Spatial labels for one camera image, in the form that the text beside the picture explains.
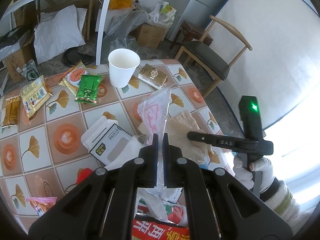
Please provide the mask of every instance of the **green snack bag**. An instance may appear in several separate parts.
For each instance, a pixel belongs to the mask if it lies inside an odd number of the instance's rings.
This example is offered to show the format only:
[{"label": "green snack bag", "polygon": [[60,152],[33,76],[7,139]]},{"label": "green snack bag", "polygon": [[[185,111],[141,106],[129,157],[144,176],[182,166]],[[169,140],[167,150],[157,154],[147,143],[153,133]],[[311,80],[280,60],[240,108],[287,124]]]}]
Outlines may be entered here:
[{"label": "green snack bag", "polygon": [[75,101],[97,104],[98,87],[101,80],[101,75],[82,75]]}]

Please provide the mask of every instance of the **clear plastic bag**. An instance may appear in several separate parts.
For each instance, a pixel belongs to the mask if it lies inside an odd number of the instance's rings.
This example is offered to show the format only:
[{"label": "clear plastic bag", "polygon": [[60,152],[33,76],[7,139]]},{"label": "clear plastic bag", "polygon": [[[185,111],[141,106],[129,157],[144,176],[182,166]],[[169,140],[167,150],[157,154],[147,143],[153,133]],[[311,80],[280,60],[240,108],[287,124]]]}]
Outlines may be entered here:
[{"label": "clear plastic bag", "polygon": [[146,11],[130,11],[121,16],[113,16],[108,33],[102,40],[101,62],[108,62],[110,52],[115,49],[125,48],[138,52],[138,43],[131,31],[148,20]]},{"label": "clear plastic bag", "polygon": [[162,141],[168,119],[171,87],[165,87],[144,98],[138,105],[138,114],[148,129],[147,145],[152,144],[153,134],[158,134],[157,186],[164,187]]},{"label": "clear plastic bag", "polygon": [[36,63],[33,59],[27,64],[23,65],[20,74],[23,75],[29,82],[33,82],[40,77]]}]

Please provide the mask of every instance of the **orange plastic bag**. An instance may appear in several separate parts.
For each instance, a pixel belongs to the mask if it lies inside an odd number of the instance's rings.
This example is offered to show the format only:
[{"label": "orange plastic bag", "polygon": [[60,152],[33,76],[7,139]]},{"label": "orange plastic bag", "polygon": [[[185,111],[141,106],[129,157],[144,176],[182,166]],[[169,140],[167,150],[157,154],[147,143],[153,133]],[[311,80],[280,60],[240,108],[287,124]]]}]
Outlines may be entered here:
[{"label": "orange plastic bag", "polygon": [[124,8],[130,8],[133,0],[110,0],[108,9],[118,10]]}]

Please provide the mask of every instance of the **gloved hand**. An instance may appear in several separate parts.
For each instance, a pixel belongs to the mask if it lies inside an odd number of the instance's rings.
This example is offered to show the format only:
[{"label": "gloved hand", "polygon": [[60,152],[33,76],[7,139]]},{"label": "gloved hand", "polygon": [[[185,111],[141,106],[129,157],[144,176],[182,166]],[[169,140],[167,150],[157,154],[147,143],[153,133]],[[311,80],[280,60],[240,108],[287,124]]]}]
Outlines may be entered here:
[{"label": "gloved hand", "polygon": [[[252,180],[252,173],[247,171],[242,167],[243,163],[241,159],[237,156],[233,159],[234,167],[233,171],[235,172],[235,178],[244,185],[247,189],[253,188],[254,182]],[[250,164],[250,169],[252,171],[262,171],[262,183],[260,188],[260,193],[267,190],[275,176],[273,175],[273,167],[271,161],[266,158],[258,159],[257,161]]]}]

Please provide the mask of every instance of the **wooden chair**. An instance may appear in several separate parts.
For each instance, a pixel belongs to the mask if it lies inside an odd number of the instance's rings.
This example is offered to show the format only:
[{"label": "wooden chair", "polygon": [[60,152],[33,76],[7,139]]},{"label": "wooden chair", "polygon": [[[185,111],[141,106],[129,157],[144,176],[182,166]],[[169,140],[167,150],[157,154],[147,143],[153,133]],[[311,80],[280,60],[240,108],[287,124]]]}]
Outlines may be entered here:
[{"label": "wooden chair", "polygon": [[[228,77],[230,67],[239,59],[239,57],[244,53],[246,49],[252,50],[252,47],[248,41],[242,36],[242,34],[229,23],[218,19],[215,16],[210,15],[212,22],[209,27],[205,30],[199,41],[187,41],[183,42],[175,60],[179,60],[181,54],[186,52],[188,54],[187,59],[183,63],[185,66],[189,60],[192,58],[198,62],[212,77],[213,82],[207,87],[203,93],[205,98],[221,81],[225,81]],[[221,24],[225,27],[231,34],[236,36],[240,41],[244,43],[243,49],[235,56],[235,58],[228,64],[226,63],[217,53],[210,49],[207,45],[203,43],[204,38],[207,36],[212,26],[215,23]]]}]

